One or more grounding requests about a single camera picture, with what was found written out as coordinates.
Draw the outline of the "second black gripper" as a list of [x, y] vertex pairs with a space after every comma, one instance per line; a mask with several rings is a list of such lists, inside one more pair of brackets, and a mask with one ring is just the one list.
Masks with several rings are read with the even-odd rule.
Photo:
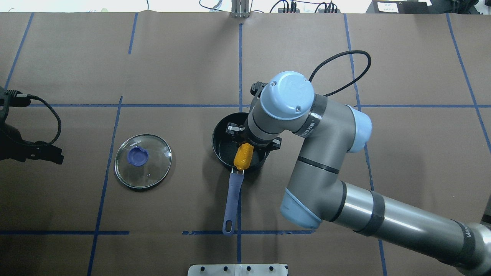
[[282, 138], [277, 137], [276, 133], [264, 133], [260, 131], [260, 134], [265, 135], [265, 137], [261, 138], [243, 125], [234, 123], [227, 123], [226, 133], [230, 136], [240, 136], [244, 140], [244, 143], [248, 143], [254, 147], [265, 148], [270, 145], [270, 150], [278, 150], [281, 148]]

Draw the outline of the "second grey blue robot arm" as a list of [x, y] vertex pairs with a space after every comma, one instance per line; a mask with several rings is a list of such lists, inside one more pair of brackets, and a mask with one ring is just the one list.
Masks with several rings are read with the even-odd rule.
[[[323, 222], [312, 233], [280, 203], [302, 140], [246, 174], [240, 235], [221, 233], [229, 171], [215, 124], [249, 103], [249, 86], [157, 83], [28, 89], [63, 122], [62, 165], [1, 162], [2, 276], [185, 276], [191, 265], [282, 263], [291, 276], [457, 276], [410, 250]], [[480, 220], [490, 153], [473, 108], [366, 108], [363, 152], [340, 178], [461, 222]]]

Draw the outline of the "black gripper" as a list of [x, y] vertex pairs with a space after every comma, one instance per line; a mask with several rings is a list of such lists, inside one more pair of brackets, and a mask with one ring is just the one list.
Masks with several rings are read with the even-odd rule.
[[37, 141], [26, 146], [20, 132], [9, 124], [1, 126], [0, 133], [0, 160], [13, 159], [26, 161], [27, 159], [50, 161], [63, 164], [63, 150], [49, 143]]

